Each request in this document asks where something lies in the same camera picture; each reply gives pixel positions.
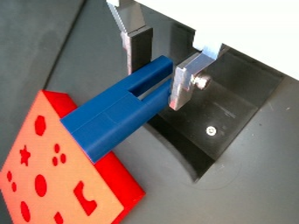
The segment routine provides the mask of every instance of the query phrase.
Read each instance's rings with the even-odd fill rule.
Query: screw
[[[213,137],[213,136],[216,135],[216,133],[217,133],[217,130],[216,130],[214,127],[212,127],[212,126],[209,126],[209,127],[205,129],[205,131],[206,131],[206,134],[208,134],[210,137]]]
[[[192,79],[192,84],[196,85],[200,90],[204,90],[210,84],[210,77],[206,74],[200,74]]]

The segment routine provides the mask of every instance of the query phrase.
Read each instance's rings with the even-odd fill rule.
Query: gray table surface
[[[80,105],[126,75],[126,56],[105,2],[86,1],[56,64],[81,1],[37,2],[0,3],[1,164],[48,78],[46,89],[69,93]],[[173,27],[182,26],[145,8],[144,17],[154,28],[153,57],[172,57],[181,44],[186,50],[173,59],[181,60],[190,42]],[[297,94],[297,81],[285,77],[197,183],[173,147],[149,125],[141,127],[114,148],[146,193],[122,223],[296,223]],[[2,198],[0,221],[10,223]]]

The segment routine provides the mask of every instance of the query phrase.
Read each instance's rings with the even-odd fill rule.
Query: red shape sorter box
[[[66,94],[41,91],[0,172],[14,224],[118,223],[145,193],[113,152],[92,164],[60,119]]]

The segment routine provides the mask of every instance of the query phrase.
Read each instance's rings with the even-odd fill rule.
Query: blue plastic piece
[[[60,119],[93,163],[166,106],[170,80],[142,100],[137,96],[172,71],[161,56]]]

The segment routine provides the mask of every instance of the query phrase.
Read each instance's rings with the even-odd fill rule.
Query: star-shaped hole
[[[27,160],[29,160],[29,157],[30,157],[31,154],[26,150],[26,147],[25,146],[19,150],[19,154],[21,154],[21,164],[25,164],[25,166],[27,166]]]

